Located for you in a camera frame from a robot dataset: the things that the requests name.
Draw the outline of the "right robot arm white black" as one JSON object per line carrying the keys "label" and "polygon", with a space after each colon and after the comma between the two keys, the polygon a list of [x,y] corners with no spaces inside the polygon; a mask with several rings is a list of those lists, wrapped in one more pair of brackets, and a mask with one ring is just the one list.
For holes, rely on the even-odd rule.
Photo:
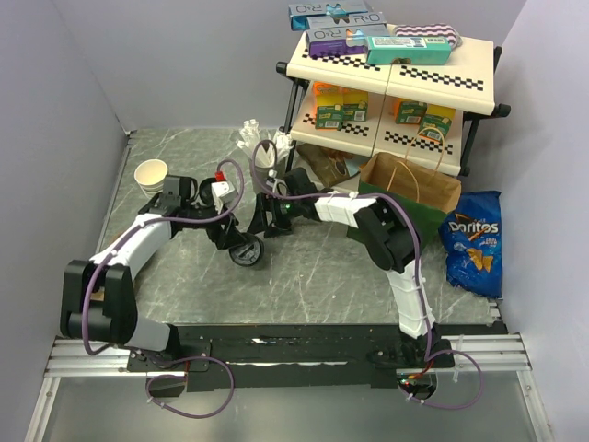
{"label": "right robot arm white black", "polygon": [[416,367],[433,359],[435,318],[424,289],[421,234],[402,205],[386,193],[321,192],[301,168],[282,180],[274,169],[251,168],[250,175],[260,192],[248,231],[267,238],[286,235],[297,217],[357,229],[372,262],[387,276],[399,328],[411,337],[401,346],[403,359]]}

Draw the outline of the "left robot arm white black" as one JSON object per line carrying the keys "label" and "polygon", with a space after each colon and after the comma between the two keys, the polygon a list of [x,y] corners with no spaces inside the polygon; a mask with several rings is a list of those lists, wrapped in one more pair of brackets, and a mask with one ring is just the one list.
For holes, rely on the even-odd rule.
{"label": "left robot arm white black", "polygon": [[233,215],[243,197],[220,172],[208,180],[211,204],[200,204],[199,182],[168,175],[161,192],[140,210],[119,239],[88,260],[73,260],[64,270],[60,332],[82,340],[89,355],[103,348],[127,347],[149,353],[163,370],[176,367],[182,357],[179,330],[139,314],[133,281],[155,253],[181,230],[204,229],[219,250],[246,243]]}

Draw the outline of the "green paper gift bag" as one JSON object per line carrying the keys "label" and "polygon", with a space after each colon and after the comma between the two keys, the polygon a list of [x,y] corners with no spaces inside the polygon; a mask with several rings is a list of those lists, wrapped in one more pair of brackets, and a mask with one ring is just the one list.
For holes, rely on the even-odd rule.
{"label": "green paper gift bag", "polygon": [[392,195],[410,216],[425,247],[456,209],[462,189],[455,177],[380,152],[362,168],[358,192]]}

